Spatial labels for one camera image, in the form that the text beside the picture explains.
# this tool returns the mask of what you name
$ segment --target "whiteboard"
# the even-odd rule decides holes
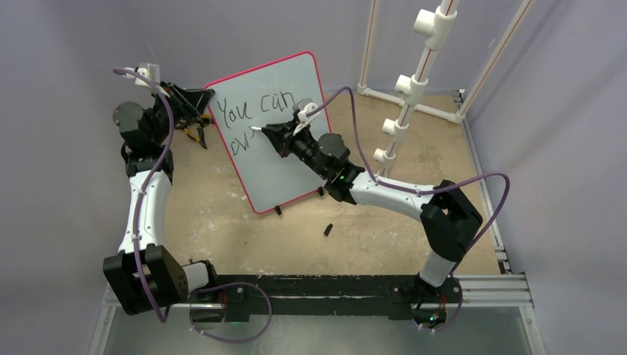
[[[281,158],[264,134],[248,128],[291,120],[294,103],[304,98],[323,102],[312,53],[290,55],[205,88],[215,90],[209,111],[253,211],[270,211],[325,185],[294,155]],[[321,113],[311,124],[316,139],[331,130],[326,109]]]

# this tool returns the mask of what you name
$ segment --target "whiteboard frame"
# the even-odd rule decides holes
[[[210,82],[210,83],[206,84],[206,85],[204,86],[204,88],[205,88],[205,89],[207,89],[207,88],[209,88],[209,87],[211,87],[211,86],[213,86],[213,85],[215,85],[215,84],[219,84],[219,83],[222,83],[222,82],[224,82],[224,81],[231,80],[232,78],[237,78],[238,76],[241,76],[241,75],[244,75],[244,74],[248,74],[248,73],[250,73],[250,72],[254,72],[255,70],[263,69],[263,68],[269,67],[269,66],[271,66],[271,65],[275,65],[275,64],[281,63],[281,62],[283,62],[283,61],[287,61],[287,60],[289,60],[289,59],[299,57],[299,56],[301,56],[301,55],[310,55],[310,56],[311,56],[311,58],[313,59],[313,65],[314,65],[314,66],[315,66],[315,68],[316,68],[316,77],[318,78],[318,87],[320,88],[320,96],[322,97],[322,99],[324,99],[324,98],[325,98],[325,92],[322,90],[322,82],[320,81],[320,71],[318,71],[318,61],[316,61],[316,56],[315,56],[312,52],[310,52],[310,51],[308,51],[308,50],[303,51],[303,52],[294,53],[293,55],[289,55],[289,56],[287,56],[287,57],[284,57],[284,58],[281,58],[281,59],[277,59],[276,61],[271,61],[271,62],[269,62],[269,63],[259,65],[258,67],[253,67],[253,68],[251,68],[251,69],[244,70],[243,72],[239,72],[239,73],[237,73],[237,74],[233,74],[233,75],[227,76],[227,77],[225,77],[225,78],[221,78],[221,79],[218,79],[218,80],[216,80],[216,81],[212,81],[212,82]],[[207,105],[207,108],[209,109],[209,113],[211,113],[211,116],[212,116],[213,118],[215,118],[215,115],[214,115],[213,111],[211,110],[211,107],[210,107],[209,105]],[[331,132],[331,123],[330,123],[330,121],[329,121],[329,113],[327,112],[327,108],[326,108],[326,107],[325,107],[325,114],[326,114],[326,117],[327,117],[327,125],[328,125],[328,127],[329,127],[329,132]],[[242,176],[240,175],[240,171],[239,171],[239,170],[237,170],[237,165],[235,164],[235,161],[233,160],[233,156],[231,155],[231,152],[230,152],[230,150],[228,149],[228,146],[227,146],[227,144],[226,144],[226,141],[224,140],[224,136],[222,135],[222,131],[220,131],[220,126],[218,126],[217,124],[215,124],[215,126],[216,126],[216,128],[217,128],[217,132],[218,132],[218,134],[220,135],[220,139],[222,140],[222,144],[224,145],[224,149],[226,149],[226,153],[228,154],[228,159],[231,161],[231,164],[232,164],[232,165],[233,165],[233,167],[235,168],[235,173],[237,174],[237,178],[238,178],[238,179],[240,179],[240,184],[241,184],[241,185],[242,185],[242,187],[244,188],[244,193],[246,194],[246,200],[247,200],[247,201],[248,201],[248,203],[251,205],[251,209],[253,210],[253,212],[254,212],[254,213],[256,213],[256,214],[264,214],[264,213],[266,213],[266,212],[273,211],[273,210],[274,210],[274,207],[271,207],[271,208],[269,208],[269,209],[266,209],[265,211],[257,211],[257,210],[254,208],[253,203],[252,203],[252,201],[251,201],[251,198],[250,198],[250,196],[248,195],[248,190],[246,189],[246,185],[244,184],[244,180],[242,180]],[[285,201],[285,202],[283,202],[283,203],[280,203],[278,206],[284,206],[284,205],[286,205],[286,204],[288,204],[288,203],[290,203],[290,202],[293,202],[293,201],[298,200],[298,199],[300,199],[300,198],[303,198],[303,197],[305,197],[305,196],[311,195],[311,194],[313,194],[314,192],[316,192],[316,193],[317,193],[317,192],[318,192],[318,190],[317,190],[317,189],[311,190],[311,191],[306,192],[306,193],[304,193],[304,194],[302,194],[302,195],[300,195],[300,196],[294,197],[294,198],[292,198],[291,200],[287,200],[287,201]]]

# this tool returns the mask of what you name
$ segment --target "gray wall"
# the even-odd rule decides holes
[[[87,351],[129,203],[111,114],[148,96],[111,73],[149,59],[122,6],[0,4],[2,354]]]
[[[499,226],[551,354],[627,347],[626,16],[537,1],[468,115],[484,170],[512,177]]]
[[[430,91],[470,83],[494,34],[518,0],[462,1],[430,75]],[[392,90],[416,71],[424,37],[413,33],[421,8],[439,0],[380,1],[369,86]],[[356,86],[370,0],[129,1],[164,73],[199,86],[302,50],[317,57],[325,89]]]

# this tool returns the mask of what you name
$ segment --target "plywood surface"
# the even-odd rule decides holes
[[[359,134],[373,169],[374,149],[385,148],[384,118],[396,119],[400,107],[357,95]],[[454,111],[450,96],[427,96],[426,105]],[[342,135],[351,161],[357,153],[347,95],[328,107],[331,129]],[[413,274],[429,251],[421,224],[373,206],[338,203],[310,195],[283,208],[283,215],[255,214],[245,199],[233,166],[214,126],[205,128],[208,150],[176,131],[174,185],[166,213],[166,246],[180,263],[209,259],[218,274]],[[415,112],[390,178],[437,184],[443,178],[474,175],[459,125]],[[477,186],[464,188],[480,212]],[[333,229],[323,235],[327,224]],[[498,274],[487,235],[475,245],[459,274]]]

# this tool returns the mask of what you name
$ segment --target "red border of whiteboard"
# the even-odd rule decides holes
[[[259,69],[262,69],[262,68],[265,68],[265,67],[269,67],[269,66],[271,66],[273,64],[280,63],[282,61],[287,61],[288,59],[295,58],[295,57],[297,57],[299,55],[307,55],[307,54],[311,55],[311,57],[313,59],[313,65],[316,67],[316,76],[318,77],[318,86],[320,87],[320,95],[322,96],[322,99],[324,100],[325,93],[322,91],[322,82],[320,81],[320,71],[318,71],[318,62],[316,61],[316,56],[312,52],[309,52],[308,50],[306,50],[304,52],[295,53],[295,54],[287,56],[285,58],[277,59],[276,61],[271,61],[270,63],[267,63],[267,64],[259,65],[258,67],[254,67],[254,68],[251,68],[249,70],[244,70],[243,72],[239,72],[237,74],[233,74],[231,76],[227,76],[226,78],[222,78],[222,79],[218,79],[216,81],[212,81],[211,83],[208,83],[207,85],[205,85],[205,89],[210,87],[211,85],[215,85],[215,84],[221,83],[223,81],[227,81],[227,80],[230,80],[232,78],[236,78],[236,77],[238,77],[240,75],[244,75],[244,74],[247,74],[249,72],[253,72],[255,70],[259,70]],[[214,117],[214,113],[213,113],[213,111],[211,111],[211,107],[208,107],[208,108],[209,108],[209,112],[211,113],[211,116]],[[326,107],[325,107],[325,114],[327,115],[327,125],[329,126],[329,132],[330,132],[331,131],[331,123],[329,122],[329,113],[327,112],[327,108]],[[257,211],[256,209],[254,209],[254,206],[253,206],[253,203],[251,201],[251,198],[250,198],[250,196],[248,196],[248,190],[246,190],[246,186],[244,185],[244,182],[242,181],[242,177],[240,176],[240,172],[237,170],[237,166],[235,165],[235,162],[233,161],[233,157],[231,156],[231,153],[229,152],[228,147],[226,146],[226,141],[224,140],[224,137],[222,136],[222,132],[220,131],[220,127],[218,125],[215,125],[215,126],[217,128],[218,134],[220,135],[220,139],[222,140],[222,144],[224,144],[224,148],[226,149],[226,152],[228,153],[228,158],[231,160],[231,164],[233,164],[233,167],[235,168],[235,173],[237,174],[237,178],[240,179],[240,183],[242,184],[242,187],[244,188],[244,193],[246,193],[246,199],[248,200],[248,203],[251,204],[251,208],[253,209],[253,212],[255,212],[257,214],[262,214],[262,213],[266,213],[266,212],[272,211],[273,209],[266,209],[265,211]],[[279,206],[283,206],[283,205],[285,205],[287,203],[290,203],[290,202],[292,202],[294,200],[298,200],[299,198],[305,197],[305,196],[307,196],[309,194],[312,194],[312,193],[314,193],[316,191],[317,190],[309,191],[306,194],[300,195],[300,196],[295,197],[295,198],[293,198],[291,200],[287,200],[284,203],[279,204]]]

